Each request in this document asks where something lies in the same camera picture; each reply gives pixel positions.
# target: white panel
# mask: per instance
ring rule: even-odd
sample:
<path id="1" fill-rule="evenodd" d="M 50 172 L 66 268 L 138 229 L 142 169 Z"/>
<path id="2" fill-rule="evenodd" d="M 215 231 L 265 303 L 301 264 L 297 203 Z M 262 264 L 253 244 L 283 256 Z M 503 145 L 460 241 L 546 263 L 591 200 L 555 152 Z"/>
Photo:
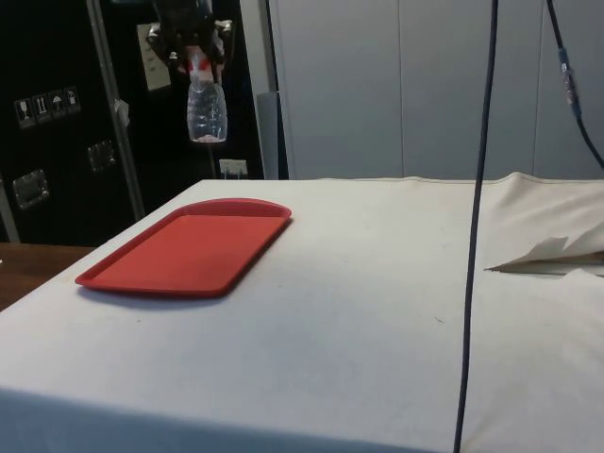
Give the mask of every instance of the white panel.
<path id="1" fill-rule="evenodd" d="M 487 177 L 532 171 L 542 8 L 500 5 Z M 401 0 L 406 176 L 475 176 L 490 12 L 486 0 Z"/>
<path id="2" fill-rule="evenodd" d="M 397 0 L 272 0 L 291 177 L 402 176 Z"/>
<path id="3" fill-rule="evenodd" d="M 583 121 L 596 147 L 604 150 L 604 3 L 554 2 L 579 86 Z M 535 174 L 543 177 L 601 178 L 604 173 L 580 136 L 566 104 L 558 49 L 549 16 L 544 16 Z"/>

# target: electrical outlet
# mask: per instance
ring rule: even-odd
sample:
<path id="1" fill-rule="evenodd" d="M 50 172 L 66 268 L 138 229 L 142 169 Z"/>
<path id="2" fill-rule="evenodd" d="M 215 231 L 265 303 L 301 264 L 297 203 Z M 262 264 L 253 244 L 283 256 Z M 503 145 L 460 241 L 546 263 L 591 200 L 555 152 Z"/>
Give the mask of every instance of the electrical outlet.
<path id="1" fill-rule="evenodd" d="M 247 161 L 220 159 L 220 174 L 223 179 L 247 179 Z"/>

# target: wooden table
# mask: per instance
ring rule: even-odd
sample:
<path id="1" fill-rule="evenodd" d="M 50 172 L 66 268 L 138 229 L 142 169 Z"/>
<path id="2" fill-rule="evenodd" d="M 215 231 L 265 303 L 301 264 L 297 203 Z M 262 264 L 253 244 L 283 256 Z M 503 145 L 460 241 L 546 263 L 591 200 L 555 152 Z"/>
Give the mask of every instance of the wooden table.
<path id="1" fill-rule="evenodd" d="M 89 247 L 0 243 L 0 311 L 91 251 Z"/>

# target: sticker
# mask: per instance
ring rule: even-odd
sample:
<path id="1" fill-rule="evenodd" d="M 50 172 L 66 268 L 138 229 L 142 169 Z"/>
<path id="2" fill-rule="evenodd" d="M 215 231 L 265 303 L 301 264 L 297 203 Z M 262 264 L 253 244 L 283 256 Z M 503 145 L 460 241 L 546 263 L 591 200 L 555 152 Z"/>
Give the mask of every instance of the sticker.
<path id="1" fill-rule="evenodd" d="M 67 111 L 69 113 L 79 113 L 82 107 L 79 104 L 79 95 L 76 87 L 65 89 L 65 101 L 67 102 Z"/>
<path id="2" fill-rule="evenodd" d="M 19 120 L 19 127 L 21 129 L 36 125 L 36 117 L 34 116 L 33 108 L 31 108 L 31 100 L 20 99 L 15 101 L 15 111 L 17 112 L 17 120 Z"/>
<path id="3" fill-rule="evenodd" d="M 67 102 L 63 90 L 50 92 L 48 99 L 50 100 L 50 108 L 55 118 L 61 118 L 67 114 Z"/>
<path id="4" fill-rule="evenodd" d="M 52 113 L 50 112 L 50 103 L 46 94 L 38 94 L 31 98 L 31 103 L 34 107 L 34 113 L 36 113 L 36 119 L 38 123 L 45 123 L 53 119 Z"/>

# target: black cable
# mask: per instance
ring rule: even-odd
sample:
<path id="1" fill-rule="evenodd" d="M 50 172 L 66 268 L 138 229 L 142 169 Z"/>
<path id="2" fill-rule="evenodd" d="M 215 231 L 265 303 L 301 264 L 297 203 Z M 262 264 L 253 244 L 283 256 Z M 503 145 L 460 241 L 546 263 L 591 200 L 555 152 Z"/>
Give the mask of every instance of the black cable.
<path id="1" fill-rule="evenodd" d="M 597 152 L 592 139 L 587 133 L 587 129 L 585 128 L 585 124 L 583 123 L 583 115 L 581 111 L 580 101 L 579 101 L 579 93 L 577 92 L 577 87 L 575 85 L 575 79 L 573 78 L 573 71 L 570 67 L 570 62 L 568 59 L 568 54 L 566 52 L 566 48 L 564 47 L 564 42 L 562 40 L 562 33 L 560 31 L 560 25 L 558 24 L 558 16 L 556 15 L 556 9 L 554 8 L 553 0 L 547 0 L 547 10 L 549 11 L 549 17 L 551 19 L 552 27 L 554 28 L 554 35 L 556 36 L 556 44 L 558 45 L 558 56 L 560 58 L 560 64 L 562 67 L 562 73 L 564 74 L 564 85 L 566 87 L 566 98 L 568 99 L 568 103 L 570 104 L 573 113 L 575 114 L 575 118 L 577 120 L 577 126 L 579 126 L 579 131 L 585 144 L 594 155 L 597 163 L 600 165 L 602 170 L 604 170 L 604 159 Z"/>
<path id="2" fill-rule="evenodd" d="M 554 27 L 554 35 L 556 35 L 556 44 L 558 49 L 563 49 L 564 44 L 562 43 L 562 33 L 560 32 L 560 26 L 558 25 L 558 16 L 554 9 L 554 3 L 552 0 L 547 0 L 547 9 L 549 10 L 549 17 L 551 18 L 551 24 Z"/>
<path id="3" fill-rule="evenodd" d="M 472 207 L 472 226 L 470 229 L 470 251 L 468 257 L 467 280 L 465 283 L 465 308 L 463 314 L 463 359 L 461 362 L 460 402 L 455 427 L 454 453 L 461 451 L 463 434 L 463 418 L 465 415 L 465 400 L 468 390 L 468 375 L 470 372 L 470 327 L 472 323 L 472 295 L 474 293 L 474 272 L 476 269 L 476 248 L 478 241 L 478 218 L 480 215 L 480 198 L 482 197 L 482 182 L 484 181 L 484 166 L 487 157 L 487 142 L 489 138 L 489 117 L 491 115 L 491 94 L 493 92 L 493 77 L 495 75 L 495 51 L 497 48 L 497 15 L 499 0 L 492 0 L 491 5 L 491 39 L 489 44 L 489 62 L 487 65 L 487 83 L 482 106 L 482 129 L 480 131 L 480 152 L 478 154 L 478 169 L 474 186 L 474 204 Z"/>

